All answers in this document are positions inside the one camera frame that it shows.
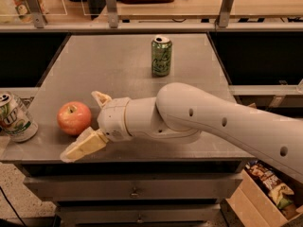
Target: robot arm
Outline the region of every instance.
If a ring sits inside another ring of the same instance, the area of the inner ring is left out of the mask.
[[[112,141],[144,137],[188,143],[215,134],[303,183],[303,122],[171,83],[157,97],[114,99],[98,117]]]

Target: gray drawer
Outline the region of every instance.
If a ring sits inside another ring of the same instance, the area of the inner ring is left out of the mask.
[[[69,224],[206,221],[214,219],[219,212],[219,204],[85,206],[58,207],[56,210],[56,214]]]
[[[226,199],[241,183],[238,174],[158,174],[25,178],[42,201]]]

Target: can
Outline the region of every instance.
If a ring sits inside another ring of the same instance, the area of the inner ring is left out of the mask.
[[[11,92],[0,92],[0,127],[14,142],[26,141],[38,130],[26,105]]]
[[[155,76],[167,76],[170,72],[172,42],[169,38],[156,35],[151,42],[151,69]]]

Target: apple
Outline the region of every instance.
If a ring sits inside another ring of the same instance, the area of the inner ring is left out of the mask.
[[[58,110],[57,122],[65,133],[77,136],[91,125],[92,114],[84,103],[71,101]]]

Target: can top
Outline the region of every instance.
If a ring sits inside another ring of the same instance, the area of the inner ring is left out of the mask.
[[[0,107],[7,104],[11,100],[11,95],[8,92],[0,92]]]
[[[163,43],[163,44],[170,42],[170,39],[163,35],[156,35],[153,40],[156,41],[157,43]]]

